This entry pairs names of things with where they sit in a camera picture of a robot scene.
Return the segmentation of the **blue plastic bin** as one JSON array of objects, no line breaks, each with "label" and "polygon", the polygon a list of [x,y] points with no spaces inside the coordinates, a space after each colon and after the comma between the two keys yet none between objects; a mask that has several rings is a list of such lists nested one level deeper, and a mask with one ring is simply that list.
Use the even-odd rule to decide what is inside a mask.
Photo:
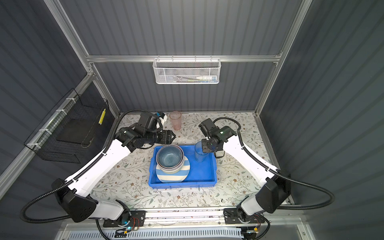
[{"label": "blue plastic bin", "polygon": [[160,174],[156,163],[156,155],[162,147],[155,147],[150,164],[149,186],[152,189],[179,189],[179,188],[207,188],[213,187],[217,183],[217,162],[214,154],[210,153],[203,162],[195,159],[195,146],[181,146],[186,155],[186,165],[190,167],[188,173],[185,173],[185,179],[181,182],[167,181],[162,182],[159,176],[165,177],[166,174]]}]

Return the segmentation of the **pink bowl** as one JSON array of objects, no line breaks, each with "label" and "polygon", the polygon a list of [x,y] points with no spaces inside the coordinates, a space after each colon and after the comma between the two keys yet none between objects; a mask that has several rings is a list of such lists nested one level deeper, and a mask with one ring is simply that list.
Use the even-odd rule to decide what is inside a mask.
[{"label": "pink bowl", "polygon": [[164,173],[166,174],[175,174],[177,172],[179,172],[180,170],[182,170],[183,166],[185,165],[186,163],[186,157],[183,157],[182,160],[177,160],[177,164],[171,167],[164,167],[162,165],[160,165],[159,163],[157,163],[157,166],[156,166],[156,169],[157,170],[160,170],[160,171],[163,171]]}]

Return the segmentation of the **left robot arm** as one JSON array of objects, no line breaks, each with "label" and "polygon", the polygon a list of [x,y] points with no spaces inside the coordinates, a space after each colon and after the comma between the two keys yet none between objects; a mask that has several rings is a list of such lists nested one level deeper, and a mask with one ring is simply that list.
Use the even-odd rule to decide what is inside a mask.
[{"label": "left robot arm", "polygon": [[139,121],[129,127],[114,127],[115,134],[107,146],[79,171],[65,180],[58,179],[52,186],[66,184],[56,192],[59,205],[75,223],[87,219],[109,219],[120,226],[127,226],[132,215],[130,209],[119,200],[110,201],[97,198],[91,191],[96,184],[123,158],[145,144],[169,145],[176,138],[171,130],[164,130],[167,115],[163,112],[152,114],[141,111]]}]

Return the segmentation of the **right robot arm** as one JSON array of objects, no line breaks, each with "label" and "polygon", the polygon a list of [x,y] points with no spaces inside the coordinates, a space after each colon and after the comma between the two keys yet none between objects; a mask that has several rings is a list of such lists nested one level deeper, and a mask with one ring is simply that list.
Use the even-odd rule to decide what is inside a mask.
[{"label": "right robot arm", "polygon": [[280,171],[244,144],[239,122],[226,117],[223,119],[234,122],[238,129],[234,131],[228,126],[219,128],[215,122],[221,118],[204,120],[199,124],[199,129],[205,136],[202,140],[203,152],[224,151],[235,158],[261,186],[257,193],[246,197],[238,204],[239,219],[245,221],[254,214],[274,213],[291,194],[291,183],[272,173],[271,170],[277,173]]}]

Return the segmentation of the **pink translucent cup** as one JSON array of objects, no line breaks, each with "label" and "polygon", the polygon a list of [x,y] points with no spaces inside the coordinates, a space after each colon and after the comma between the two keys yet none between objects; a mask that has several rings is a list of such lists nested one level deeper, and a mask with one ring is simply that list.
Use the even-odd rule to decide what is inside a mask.
[{"label": "pink translucent cup", "polygon": [[169,114],[172,127],[175,131],[179,131],[182,128],[182,114],[179,111],[173,111]]}]

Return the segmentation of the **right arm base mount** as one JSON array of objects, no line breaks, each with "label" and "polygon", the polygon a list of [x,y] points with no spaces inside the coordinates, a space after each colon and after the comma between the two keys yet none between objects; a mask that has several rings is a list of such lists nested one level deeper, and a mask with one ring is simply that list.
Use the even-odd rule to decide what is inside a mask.
[{"label": "right arm base mount", "polygon": [[256,224],[260,225],[265,223],[265,220],[263,220],[258,215],[252,215],[248,216],[242,211],[239,211],[236,208],[224,208],[223,215],[225,219],[225,223],[227,225],[234,225],[234,224]]}]

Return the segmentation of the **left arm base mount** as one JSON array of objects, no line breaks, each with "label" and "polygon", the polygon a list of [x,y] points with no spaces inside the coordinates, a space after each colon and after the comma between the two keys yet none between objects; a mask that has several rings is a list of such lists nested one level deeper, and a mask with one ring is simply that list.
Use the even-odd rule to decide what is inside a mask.
[{"label": "left arm base mount", "polygon": [[146,219],[146,211],[130,211],[123,212],[117,220],[105,220],[103,223],[104,228],[139,228],[144,225]]}]

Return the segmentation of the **blue translucent cup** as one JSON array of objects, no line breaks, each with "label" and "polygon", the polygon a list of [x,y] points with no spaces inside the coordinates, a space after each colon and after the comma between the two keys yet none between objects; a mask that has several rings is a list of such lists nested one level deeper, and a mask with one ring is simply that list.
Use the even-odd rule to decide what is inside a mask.
[{"label": "blue translucent cup", "polygon": [[208,153],[203,152],[203,145],[202,142],[197,142],[195,144],[195,160],[199,163],[203,162],[206,157],[208,156]]}]

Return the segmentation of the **dark blue bowl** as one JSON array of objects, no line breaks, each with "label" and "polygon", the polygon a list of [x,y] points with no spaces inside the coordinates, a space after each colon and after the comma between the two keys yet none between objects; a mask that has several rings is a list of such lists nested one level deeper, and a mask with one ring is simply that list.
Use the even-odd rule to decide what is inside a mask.
[{"label": "dark blue bowl", "polygon": [[184,159],[184,152],[177,145],[161,147],[156,154],[157,164],[165,169],[173,169],[179,166]]}]

